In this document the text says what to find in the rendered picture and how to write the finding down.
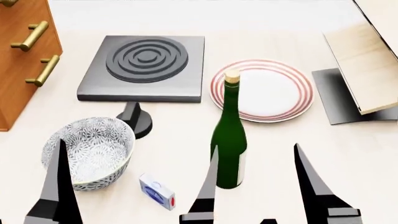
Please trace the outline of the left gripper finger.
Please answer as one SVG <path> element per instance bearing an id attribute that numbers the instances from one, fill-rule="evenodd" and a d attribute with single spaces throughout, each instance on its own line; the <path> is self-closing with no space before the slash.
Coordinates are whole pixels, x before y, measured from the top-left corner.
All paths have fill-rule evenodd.
<path id="1" fill-rule="evenodd" d="M 58 140 L 53 150 L 40 198 L 23 224 L 83 224 L 63 139 Z"/>

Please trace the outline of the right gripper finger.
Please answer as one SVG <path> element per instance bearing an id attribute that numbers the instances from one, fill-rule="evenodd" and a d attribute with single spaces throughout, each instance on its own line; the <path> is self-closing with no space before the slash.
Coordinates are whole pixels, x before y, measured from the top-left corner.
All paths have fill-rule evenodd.
<path id="1" fill-rule="evenodd" d="M 299 144 L 294 145 L 294 159 L 308 224 L 363 224 L 361 211 L 330 190 Z"/>
<path id="2" fill-rule="evenodd" d="M 179 216 L 179 224 L 213 224 L 215 188 L 218 171 L 218 146 L 215 147 L 206 179 L 187 214 Z"/>

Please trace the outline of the green wine bottle with cork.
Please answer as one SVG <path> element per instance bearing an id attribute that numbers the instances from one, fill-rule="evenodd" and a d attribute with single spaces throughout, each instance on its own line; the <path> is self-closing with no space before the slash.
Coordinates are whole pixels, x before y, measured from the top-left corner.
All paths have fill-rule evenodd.
<path id="1" fill-rule="evenodd" d="M 218 151 L 216 186 L 233 189 L 242 184 L 246 168 L 247 139 L 239 118 L 240 73 L 224 73 L 224 103 L 221 118 L 211 138 L 211 154 Z"/>

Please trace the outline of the wooden drawer cabinet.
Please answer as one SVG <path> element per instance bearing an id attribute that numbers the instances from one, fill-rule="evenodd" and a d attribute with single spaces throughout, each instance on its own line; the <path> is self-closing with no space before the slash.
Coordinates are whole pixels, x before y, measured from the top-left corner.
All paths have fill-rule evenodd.
<path id="1" fill-rule="evenodd" d="M 42 21 L 49 27 L 28 52 L 11 48 L 32 32 L 29 24 Z M 12 128 L 39 88 L 25 79 L 39 76 L 46 66 L 40 59 L 62 53 L 49 0 L 0 0 L 0 132 Z"/>

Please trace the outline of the small white blue carton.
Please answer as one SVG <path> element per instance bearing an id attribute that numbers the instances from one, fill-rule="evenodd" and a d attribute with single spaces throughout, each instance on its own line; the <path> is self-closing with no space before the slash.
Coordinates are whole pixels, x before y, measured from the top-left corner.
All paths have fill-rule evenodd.
<path id="1" fill-rule="evenodd" d="M 143 173 L 139 177 L 139 183 L 143 193 L 156 201 L 159 205 L 167 210 L 173 210 L 175 208 L 175 193 L 169 190 L 165 185 L 157 182 L 146 173 Z"/>

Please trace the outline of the grey floral patterned bowl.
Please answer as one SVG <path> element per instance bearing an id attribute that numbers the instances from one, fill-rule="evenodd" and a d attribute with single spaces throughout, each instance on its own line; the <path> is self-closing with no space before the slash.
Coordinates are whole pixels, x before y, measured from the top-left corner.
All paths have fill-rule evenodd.
<path id="1" fill-rule="evenodd" d="M 80 119 L 60 128 L 45 143 L 41 162 L 47 167 L 57 141 L 66 143 L 73 188 L 106 188 L 123 175 L 136 140 L 124 121 L 110 117 Z"/>

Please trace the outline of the black stove knob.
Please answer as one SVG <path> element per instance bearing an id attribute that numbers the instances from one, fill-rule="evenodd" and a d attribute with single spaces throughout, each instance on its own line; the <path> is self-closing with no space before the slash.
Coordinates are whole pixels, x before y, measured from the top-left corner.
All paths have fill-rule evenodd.
<path id="1" fill-rule="evenodd" d="M 136 139 L 144 138 L 153 127 L 152 117 L 148 112 L 141 109 L 139 102 L 127 102 L 124 111 L 117 115 L 117 119 L 130 126 Z"/>

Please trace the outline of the grey square stove plate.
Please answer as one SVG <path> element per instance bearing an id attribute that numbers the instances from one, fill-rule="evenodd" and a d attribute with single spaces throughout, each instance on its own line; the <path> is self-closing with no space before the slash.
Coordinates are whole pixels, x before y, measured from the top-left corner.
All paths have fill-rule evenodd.
<path id="1" fill-rule="evenodd" d="M 205 37 L 107 35 L 80 101 L 201 102 Z"/>

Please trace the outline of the white plate with red rings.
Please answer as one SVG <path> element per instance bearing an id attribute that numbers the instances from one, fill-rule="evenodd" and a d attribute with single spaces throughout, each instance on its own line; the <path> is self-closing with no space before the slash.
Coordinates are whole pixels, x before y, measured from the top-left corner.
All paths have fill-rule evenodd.
<path id="1" fill-rule="evenodd" d="M 219 70 L 211 80 L 213 103 L 223 107 L 224 72 L 239 70 L 239 117 L 256 123 L 278 123 L 306 112 L 314 101 L 310 80 L 299 70 L 278 61 L 247 59 Z"/>

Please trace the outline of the light wooden board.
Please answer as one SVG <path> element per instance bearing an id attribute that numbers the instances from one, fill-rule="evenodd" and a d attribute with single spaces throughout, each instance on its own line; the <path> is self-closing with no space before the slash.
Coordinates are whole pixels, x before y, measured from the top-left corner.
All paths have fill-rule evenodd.
<path id="1" fill-rule="evenodd" d="M 324 37 L 361 114 L 398 106 L 398 59 L 368 22 Z"/>

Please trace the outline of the white panel with dark edge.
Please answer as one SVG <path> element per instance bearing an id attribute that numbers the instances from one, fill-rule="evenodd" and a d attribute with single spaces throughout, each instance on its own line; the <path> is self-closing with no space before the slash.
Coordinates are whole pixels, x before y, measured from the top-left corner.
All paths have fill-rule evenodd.
<path id="1" fill-rule="evenodd" d="M 398 0 L 354 0 L 398 58 Z"/>

